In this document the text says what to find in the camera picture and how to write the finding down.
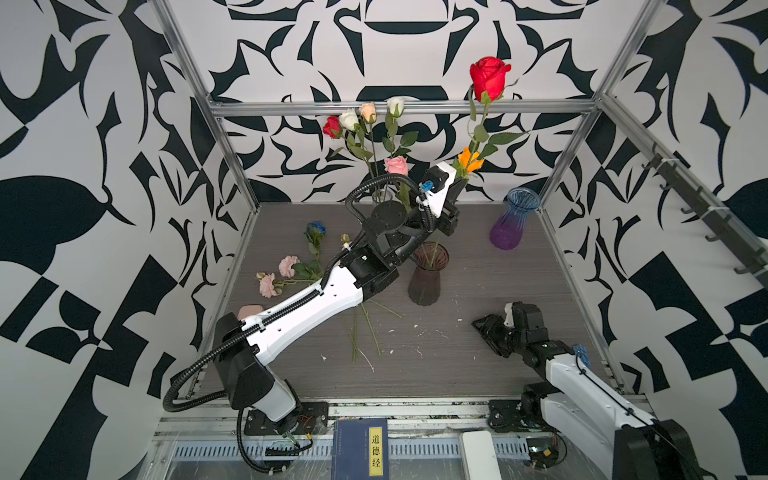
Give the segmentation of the dark purple glass vase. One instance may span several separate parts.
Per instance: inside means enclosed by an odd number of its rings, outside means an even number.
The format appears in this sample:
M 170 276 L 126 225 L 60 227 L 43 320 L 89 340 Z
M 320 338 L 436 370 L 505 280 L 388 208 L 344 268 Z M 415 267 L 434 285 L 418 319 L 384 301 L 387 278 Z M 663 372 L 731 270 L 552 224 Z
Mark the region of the dark purple glass vase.
M 450 256 L 439 242 L 425 242 L 411 256 L 416 267 L 408 285 L 409 298 L 419 306 L 430 306 L 441 294 L 441 273 Z

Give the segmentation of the orange rose stem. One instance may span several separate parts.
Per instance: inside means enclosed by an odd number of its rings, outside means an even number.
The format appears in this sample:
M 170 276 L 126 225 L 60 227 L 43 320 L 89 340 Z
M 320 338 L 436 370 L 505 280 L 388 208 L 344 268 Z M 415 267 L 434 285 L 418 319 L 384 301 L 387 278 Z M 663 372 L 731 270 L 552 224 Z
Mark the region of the orange rose stem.
M 465 148 L 453 162 L 453 168 L 456 170 L 458 179 L 468 180 L 470 174 L 479 170 L 484 163 L 484 159 L 479 152 L 472 152 Z

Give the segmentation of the clear glass vase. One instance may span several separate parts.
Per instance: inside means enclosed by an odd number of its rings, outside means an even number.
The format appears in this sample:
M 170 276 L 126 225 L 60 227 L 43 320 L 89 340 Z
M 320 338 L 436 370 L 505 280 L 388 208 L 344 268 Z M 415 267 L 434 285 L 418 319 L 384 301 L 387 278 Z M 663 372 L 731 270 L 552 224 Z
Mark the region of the clear glass vase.
M 376 186 L 371 192 L 371 200 L 374 208 L 397 200 L 397 189 L 392 186 Z

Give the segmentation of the pink rose stem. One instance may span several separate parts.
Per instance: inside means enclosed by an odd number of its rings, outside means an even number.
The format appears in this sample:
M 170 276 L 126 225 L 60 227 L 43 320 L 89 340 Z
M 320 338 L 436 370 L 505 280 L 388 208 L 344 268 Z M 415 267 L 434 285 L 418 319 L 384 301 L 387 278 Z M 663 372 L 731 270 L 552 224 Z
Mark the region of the pink rose stem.
M 385 167 L 389 174 L 408 176 L 408 164 L 403 156 L 386 159 Z M 408 185 L 403 183 L 398 184 L 397 199 L 403 204 L 407 212 L 411 210 L 410 188 Z

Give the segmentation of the white rose stem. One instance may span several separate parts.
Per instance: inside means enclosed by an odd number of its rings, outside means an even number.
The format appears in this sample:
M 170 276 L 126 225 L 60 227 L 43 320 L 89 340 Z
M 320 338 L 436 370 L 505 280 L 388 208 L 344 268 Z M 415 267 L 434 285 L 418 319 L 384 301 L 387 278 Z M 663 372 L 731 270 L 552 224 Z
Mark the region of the white rose stem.
M 406 154 L 410 152 L 410 148 L 418 139 L 417 132 L 406 132 L 402 135 L 398 135 L 398 120 L 402 117 L 404 111 L 405 99 L 403 97 L 391 97 L 387 100 L 387 112 L 385 116 L 386 136 L 382 139 L 385 150 L 389 154 L 386 159 L 397 156 L 403 156 L 406 159 Z M 395 187 L 398 192 L 398 184 L 388 185 Z
M 363 161 L 368 169 L 370 179 L 372 173 L 372 154 L 370 143 L 361 128 L 361 117 L 357 109 L 347 109 L 338 117 L 341 126 L 341 137 L 344 139 L 346 150 L 356 159 Z

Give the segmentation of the peach rose stem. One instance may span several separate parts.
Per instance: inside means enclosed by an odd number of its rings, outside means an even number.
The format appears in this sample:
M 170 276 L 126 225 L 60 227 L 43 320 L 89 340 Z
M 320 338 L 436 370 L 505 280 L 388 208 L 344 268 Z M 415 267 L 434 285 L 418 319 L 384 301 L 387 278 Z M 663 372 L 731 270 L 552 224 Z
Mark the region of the peach rose stem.
M 361 128 L 364 130 L 367 140 L 370 143 L 370 151 L 372 154 L 372 178 L 379 176 L 378 170 L 378 158 L 376 154 L 376 147 L 373 135 L 373 129 L 377 121 L 376 107 L 373 103 L 364 103 L 359 109 L 361 117 Z

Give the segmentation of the large red rose stem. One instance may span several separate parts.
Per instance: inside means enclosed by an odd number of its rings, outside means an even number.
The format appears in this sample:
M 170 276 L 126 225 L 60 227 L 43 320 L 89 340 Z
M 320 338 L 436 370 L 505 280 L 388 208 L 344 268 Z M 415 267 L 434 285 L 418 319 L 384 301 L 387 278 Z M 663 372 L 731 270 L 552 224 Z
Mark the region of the large red rose stem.
M 503 97 L 506 88 L 506 76 L 511 71 L 510 64 L 496 57 L 483 57 L 470 65 L 473 97 L 470 101 L 471 130 L 467 148 L 479 152 L 484 159 L 498 150 L 498 145 L 510 143 L 513 134 L 490 135 L 485 127 L 490 106 Z

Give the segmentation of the blue rose stem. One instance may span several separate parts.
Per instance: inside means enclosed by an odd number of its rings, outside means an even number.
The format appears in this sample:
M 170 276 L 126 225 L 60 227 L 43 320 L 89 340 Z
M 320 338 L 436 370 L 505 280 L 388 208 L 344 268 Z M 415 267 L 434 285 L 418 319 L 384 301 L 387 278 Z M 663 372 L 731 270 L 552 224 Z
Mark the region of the blue rose stem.
M 305 229 L 305 237 L 307 239 L 308 250 L 311 255 L 308 269 L 312 274 L 312 277 L 315 279 L 321 277 L 323 274 L 323 268 L 320 265 L 320 256 L 321 245 L 325 236 L 326 229 L 321 222 L 314 221 L 307 224 Z

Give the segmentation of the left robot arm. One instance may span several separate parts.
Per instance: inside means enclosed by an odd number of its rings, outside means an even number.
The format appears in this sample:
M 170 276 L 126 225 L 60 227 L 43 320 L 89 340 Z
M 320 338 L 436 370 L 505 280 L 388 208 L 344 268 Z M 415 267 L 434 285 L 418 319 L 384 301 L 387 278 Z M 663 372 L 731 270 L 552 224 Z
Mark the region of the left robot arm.
M 411 205 L 397 200 L 361 212 L 364 193 L 387 183 L 409 188 Z M 275 424 L 286 424 L 301 411 L 290 385 L 271 370 L 271 363 L 292 343 L 331 317 L 384 291 L 429 236 L 451 235 L 458 222 L 456 200 L 464 180 L 435 171 L 415 183 L 400 174 L 386 174 L 355 188 L 346 209 L 361 225 L 359 234 L 332 258 L 323 276 L 286 301 L 243 320 L 229 313 L 214 330 L 212 363 L 229 406 L 254 408 Z

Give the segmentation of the blue purple glass vase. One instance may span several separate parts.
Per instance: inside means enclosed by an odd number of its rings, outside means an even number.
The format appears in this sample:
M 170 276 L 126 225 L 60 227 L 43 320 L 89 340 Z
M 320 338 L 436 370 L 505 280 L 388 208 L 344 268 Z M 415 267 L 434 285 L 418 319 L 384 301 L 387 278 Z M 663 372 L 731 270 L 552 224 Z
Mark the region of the blue purple glass vase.
M 528 216 L 540 207 L 541 198 L 529 188 L 516 187 L 506 195 L 505 204 L 507 210 L 494 223 L 489 240 L 501 250 L 513 250 L 522 240 Z

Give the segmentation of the small blue object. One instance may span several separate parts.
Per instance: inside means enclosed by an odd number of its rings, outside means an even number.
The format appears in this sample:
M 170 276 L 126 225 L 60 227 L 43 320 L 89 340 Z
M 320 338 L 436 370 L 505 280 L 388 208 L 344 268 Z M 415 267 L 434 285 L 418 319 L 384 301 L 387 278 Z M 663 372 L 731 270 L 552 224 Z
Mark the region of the small blue object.
M 581 344 L 574 344 L 572 348 L 574 355 L 581 361 L 581 363 L 585 367 L 590 368 L 591 362 L 586 347 Z

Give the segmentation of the white rectangular device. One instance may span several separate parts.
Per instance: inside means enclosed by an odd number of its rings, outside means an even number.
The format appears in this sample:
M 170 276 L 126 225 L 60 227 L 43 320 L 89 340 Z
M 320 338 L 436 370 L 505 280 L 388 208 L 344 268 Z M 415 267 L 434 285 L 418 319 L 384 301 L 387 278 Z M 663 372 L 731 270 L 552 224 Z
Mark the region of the white rectangular device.
M 501 480 L 493 437 L 488 431 L 461 433 L 459 446 L 466 480 Z

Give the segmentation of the pink peony flower stem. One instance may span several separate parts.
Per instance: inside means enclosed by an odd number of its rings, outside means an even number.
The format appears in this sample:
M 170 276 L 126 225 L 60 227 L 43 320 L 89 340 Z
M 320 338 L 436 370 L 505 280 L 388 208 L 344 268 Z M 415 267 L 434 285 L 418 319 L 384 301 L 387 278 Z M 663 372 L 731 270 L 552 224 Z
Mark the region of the pink peony flower stem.
M 288 255 L 280 260 L 276 273 L 258 272 L 258 290 L 264 298 L 275 298 L 286 287 L 311 284 L 319 280 L 319 273 L 312 263 L 303 262 L 298 256 Z

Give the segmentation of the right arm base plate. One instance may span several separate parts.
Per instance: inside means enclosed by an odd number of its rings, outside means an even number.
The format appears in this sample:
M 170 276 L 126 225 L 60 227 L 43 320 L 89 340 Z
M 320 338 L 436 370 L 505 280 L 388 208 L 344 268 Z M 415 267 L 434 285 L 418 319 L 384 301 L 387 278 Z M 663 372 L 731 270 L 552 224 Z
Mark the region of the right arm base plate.
M 528 400 L 494 399 L 488 402 L 488 427 L 496 433 L 542 430 L 536 410 Z

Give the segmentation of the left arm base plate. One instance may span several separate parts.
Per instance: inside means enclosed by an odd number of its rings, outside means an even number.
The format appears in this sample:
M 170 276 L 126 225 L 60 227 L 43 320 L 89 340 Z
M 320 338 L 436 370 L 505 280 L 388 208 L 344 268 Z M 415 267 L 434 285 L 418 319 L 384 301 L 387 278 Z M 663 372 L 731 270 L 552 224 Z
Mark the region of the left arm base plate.
M 260 410 L 250 409 L 245 414 L 244 434 L 246 436 L 312 434 L 317 429 L 327 426 L 329 406 L 328 402 L 323 401 L 304 402 L 279 422 L 273 422 Z

